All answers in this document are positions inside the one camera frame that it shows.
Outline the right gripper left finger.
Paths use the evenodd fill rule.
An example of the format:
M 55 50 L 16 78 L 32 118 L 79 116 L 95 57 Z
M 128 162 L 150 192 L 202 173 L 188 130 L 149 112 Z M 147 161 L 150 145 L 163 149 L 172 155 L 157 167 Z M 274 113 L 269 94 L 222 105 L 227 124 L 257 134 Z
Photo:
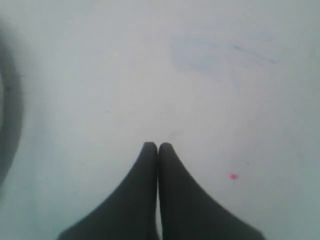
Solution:
M 127 176 L 85 218 L 63 231 L 60 240 L 156 240 L 158 150 L 143 144 Z

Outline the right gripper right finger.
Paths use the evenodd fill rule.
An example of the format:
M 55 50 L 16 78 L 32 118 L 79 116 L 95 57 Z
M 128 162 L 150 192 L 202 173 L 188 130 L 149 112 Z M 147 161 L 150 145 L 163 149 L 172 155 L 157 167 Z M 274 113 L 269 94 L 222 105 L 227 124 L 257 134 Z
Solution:
M 159 147 L 158 189 L 165 240 L 263 240 L 263 234 L 212 199 L 173 146 Z

